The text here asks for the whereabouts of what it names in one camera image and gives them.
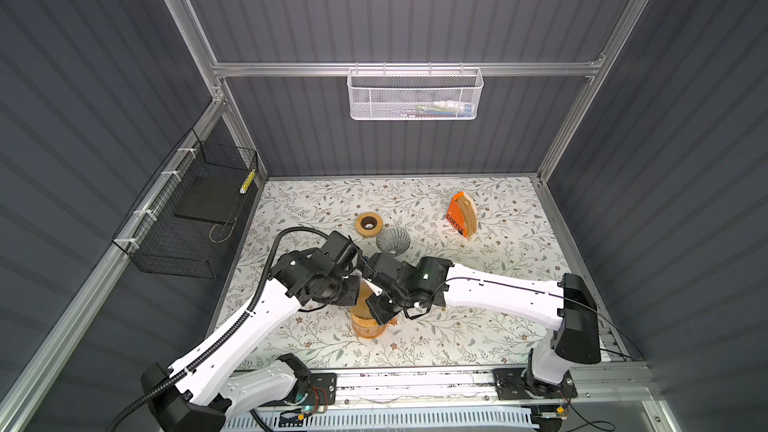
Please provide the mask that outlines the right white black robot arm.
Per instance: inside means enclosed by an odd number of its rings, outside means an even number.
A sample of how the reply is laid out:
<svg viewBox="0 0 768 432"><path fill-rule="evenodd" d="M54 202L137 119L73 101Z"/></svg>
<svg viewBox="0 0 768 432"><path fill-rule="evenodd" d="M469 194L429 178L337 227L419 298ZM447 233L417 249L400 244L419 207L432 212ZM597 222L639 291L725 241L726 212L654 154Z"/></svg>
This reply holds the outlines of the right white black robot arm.
<svg viewBox="0 0 768 432"><path fill-rule="evenodd" d="M478 271L448 259L424 257L412 266L376 253L357 270L373 286L366 299L379 324L398 314L417 320L435 307L471 307L521 317L546 329L528 353L517 385L532 398L573 398L570 369L601 362L599 320L584 280L522 280Z"/></svg>

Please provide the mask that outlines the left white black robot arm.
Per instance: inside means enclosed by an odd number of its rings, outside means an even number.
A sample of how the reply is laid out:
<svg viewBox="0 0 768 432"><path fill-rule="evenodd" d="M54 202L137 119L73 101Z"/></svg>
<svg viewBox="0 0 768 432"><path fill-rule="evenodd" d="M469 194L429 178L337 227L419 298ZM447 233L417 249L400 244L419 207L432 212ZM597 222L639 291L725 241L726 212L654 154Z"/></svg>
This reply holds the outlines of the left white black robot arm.
<svg viewBox="0 0 768 432"><path fill-rule="evenodd" d="M254 295L224 324L168 368L142 378L146 404L164 431L219 431L262 405L303 406L316 399L308 367L291 353L245 374L236 368L267 336L310 302L351 306L359 292L352 246L292 251L262 276Z"/></svg>

